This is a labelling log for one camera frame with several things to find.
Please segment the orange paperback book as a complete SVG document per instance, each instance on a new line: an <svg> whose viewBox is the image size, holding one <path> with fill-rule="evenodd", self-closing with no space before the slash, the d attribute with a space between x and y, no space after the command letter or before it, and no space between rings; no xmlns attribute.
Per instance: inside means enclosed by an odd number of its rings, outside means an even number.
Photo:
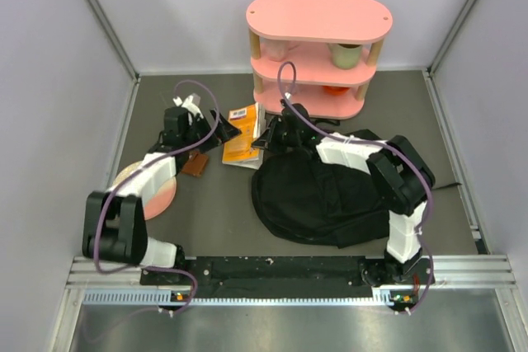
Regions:
<svg viewBox="0 0 528 352"><path fill-rule="evenodd" d="M263 162L264 152L254 148L252 143L257 140L266 128L265 111L254 103L229 112L228 121L241 131L236 138L224 145L222 163L236 167L256 170Z"/></svg>

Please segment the black student backpack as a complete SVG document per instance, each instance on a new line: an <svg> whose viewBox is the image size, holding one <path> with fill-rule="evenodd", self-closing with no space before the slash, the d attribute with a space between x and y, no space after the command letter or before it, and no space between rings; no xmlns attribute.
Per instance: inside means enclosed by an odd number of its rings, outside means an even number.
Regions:
<svg viewBox="0 0 528 352"><path fill-rule="evenodd" d="M252 176L252 203L275 236L345 248L389 236L390 214L412 215L427 201L435 177L401 135L348 167L290 150L268 157Z"/></svg>

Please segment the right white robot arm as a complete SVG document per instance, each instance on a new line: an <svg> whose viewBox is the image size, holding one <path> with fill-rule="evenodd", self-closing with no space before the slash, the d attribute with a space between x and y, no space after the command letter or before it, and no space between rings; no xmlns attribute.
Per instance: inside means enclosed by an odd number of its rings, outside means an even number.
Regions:
<svg viewBox="0 0 528 352"><path fill-rule="evenodd" d="M268 153L252 176L251 196L273 235L337 248L383 238L383 256L361 262L363 280L379 286L414 274L422 255L417 230L435 177L404 136L339 134L299 104L270 121L259 111L234 110L218 136L227 163Z"/></svg>

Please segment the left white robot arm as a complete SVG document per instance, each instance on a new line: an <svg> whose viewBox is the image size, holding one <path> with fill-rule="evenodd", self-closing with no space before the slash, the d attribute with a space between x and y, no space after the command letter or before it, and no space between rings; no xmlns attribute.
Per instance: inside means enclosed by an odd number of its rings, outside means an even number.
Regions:
<svg viewBox="0 0 528 352"><path fill-rule="evenodd" d="M82 255L101 272L102 260L125 268L157 269L169 283L187 272L183 248L148 235L144 211L163 185L176 178L191 152L206 153L227 141L225 118L213 108L210 123L195 105L176 105L164 112L163 129L142 162L124 180L104 191L93 191L86 201Z"/></svg>

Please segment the brown leather wallet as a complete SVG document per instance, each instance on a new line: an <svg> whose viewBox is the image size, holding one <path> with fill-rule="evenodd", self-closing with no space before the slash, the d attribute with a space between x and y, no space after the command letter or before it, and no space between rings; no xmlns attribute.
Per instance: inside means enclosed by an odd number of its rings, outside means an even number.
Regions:
<svg viewBox="0 0 528 352"><path fill-rule="evenodd" d="M206 154L200 153L197 150L192 151L188 161L181 169L181 173L193 177L201 177L205 171L208 161L209 157Z"/></svg>

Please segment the orange bowl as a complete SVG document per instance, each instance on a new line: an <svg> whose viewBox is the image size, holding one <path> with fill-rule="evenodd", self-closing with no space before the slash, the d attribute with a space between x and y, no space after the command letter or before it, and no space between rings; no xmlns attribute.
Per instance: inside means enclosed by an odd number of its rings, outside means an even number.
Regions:
<svg viewBox="0 0 528 352"><path fill-rule="evenodd" d="M334 87L334 86L323 86L323 91L328 95L340 96L350 91L349 87Z"/></svg>

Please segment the pink mug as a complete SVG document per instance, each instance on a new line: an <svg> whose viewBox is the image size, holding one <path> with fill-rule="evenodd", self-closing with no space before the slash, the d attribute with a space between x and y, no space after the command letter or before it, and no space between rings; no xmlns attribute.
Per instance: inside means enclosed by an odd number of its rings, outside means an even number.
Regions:
<svg viewBox="0 0 528 352"><path fill-rule="evenodd" d="M289 40L264 40L264 49L266 56L276 62L281 62L285 60L288 56L288 53L299 46L298 42L293 42Z"/></svg>

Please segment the cream floral plate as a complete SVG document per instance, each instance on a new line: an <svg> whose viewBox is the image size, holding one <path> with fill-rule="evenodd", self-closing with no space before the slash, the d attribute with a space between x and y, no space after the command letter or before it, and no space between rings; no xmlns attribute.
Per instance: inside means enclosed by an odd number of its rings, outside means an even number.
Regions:
<svg viewBox="0 0 528 352"><path fill-rule="evenodd" d="M115 177L111 187L116 187L126 177L133 173L142 163L143 161L133 162L122 169ZM177 191L177 180L175 176L172 176L170 179L164 179L162 184L160 184L158 181L155 181L153 185L155 187L153 193L147 195L146 199L144 197L142 198L144 205L144 219L146 221L157 217L166 209L168 209Z"/></svg>

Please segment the pink three-tier shelf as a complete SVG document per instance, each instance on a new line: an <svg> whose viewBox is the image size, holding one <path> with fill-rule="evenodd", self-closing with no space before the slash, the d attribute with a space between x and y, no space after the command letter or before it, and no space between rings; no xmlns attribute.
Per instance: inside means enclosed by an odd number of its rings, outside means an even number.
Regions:
<svg viewBox="0 0 528 352"><path fill-rule="evenodd" d="M283 82L313 117L346 120L359 114L375 75L384 39L393 26L389 9L376 0L254 0L246 10L254 99L267 112L281 112ZM266 56L264 40L298 42L285 60ZM328 43L362 45L359 63L332 64ZM323 86L349 87L332 96Z"/></svg>

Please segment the green mug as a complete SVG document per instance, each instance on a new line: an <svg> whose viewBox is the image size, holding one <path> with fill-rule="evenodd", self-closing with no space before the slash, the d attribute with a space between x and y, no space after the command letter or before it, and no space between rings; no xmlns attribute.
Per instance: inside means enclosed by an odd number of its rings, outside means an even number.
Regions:
<svg viewBox="0 0 528 352"><path fill-rule="evenodd" d="M354 68L360 61L362 45L328 43L332 64L340 69Z"/></svg>

